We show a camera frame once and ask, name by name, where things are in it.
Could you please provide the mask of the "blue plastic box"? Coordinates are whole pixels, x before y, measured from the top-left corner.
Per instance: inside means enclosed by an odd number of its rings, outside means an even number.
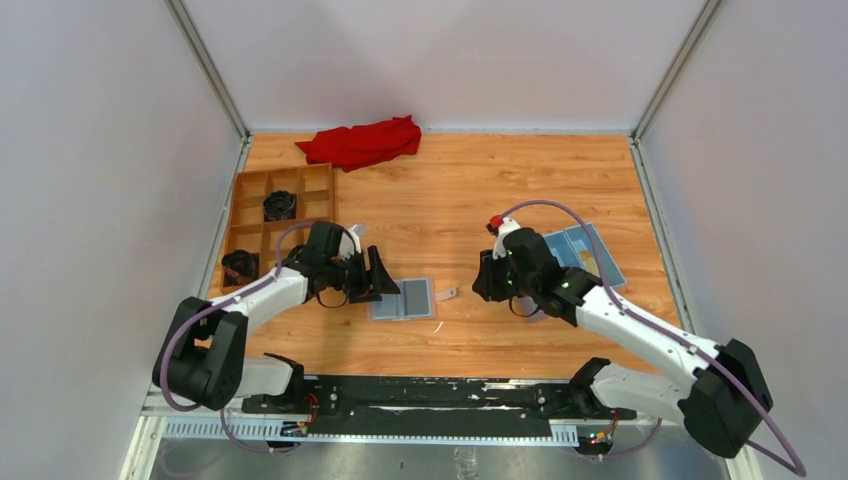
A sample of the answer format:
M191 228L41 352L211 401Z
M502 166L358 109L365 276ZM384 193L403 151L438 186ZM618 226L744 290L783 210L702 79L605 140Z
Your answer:
M623 284L623 277L620 270L611 259L609 253L604 249L604 244L593 226L586 228L582 226L569 227L565 232L542 236L545 238L551 253L556 257L560 265L564 267L579 267L597 277L597 287L592 291L599 290L604 285L617 287ZM585 304L576 310L576 316L574 318L557 319L564 320L571 325L577 325L577 313L580 308L587 305L588 295L584 297ZM521 306L522 313L529 323L536 323L546 318L554 318L542 312L533 314L532 311L535 309L535 304L529 298L521 298Z

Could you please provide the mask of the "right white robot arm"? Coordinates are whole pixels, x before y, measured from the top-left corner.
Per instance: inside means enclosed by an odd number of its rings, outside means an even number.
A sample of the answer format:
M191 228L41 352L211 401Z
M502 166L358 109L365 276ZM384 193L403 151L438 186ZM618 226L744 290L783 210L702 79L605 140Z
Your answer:
M536 311L599 334L657 369L645 374L605 358L587 361L572 377L571 403L584 417L625 409L670 420L707 451L735 457L773 406L753 349L725 344L666 323L608 289L580 267L565 267L545 238L503 215L487 230L492 248L480 253L472 289L487 302L532 301Z

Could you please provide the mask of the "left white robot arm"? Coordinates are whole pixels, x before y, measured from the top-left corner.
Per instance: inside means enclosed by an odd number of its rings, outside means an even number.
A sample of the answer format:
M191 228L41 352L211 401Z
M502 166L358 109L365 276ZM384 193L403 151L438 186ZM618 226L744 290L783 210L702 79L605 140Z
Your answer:
M261 396L283 413L298 411L308 397L303 366L279 354L248 356L248 337L279 314L319 300L327 289L343 293L347 304L399 293L378 249L363 247L355 229L299 222L278 239L303 229L307 241L288 254L277 244L274 265L248 285L179 303L152 371L171 408L218 411L234 399Z

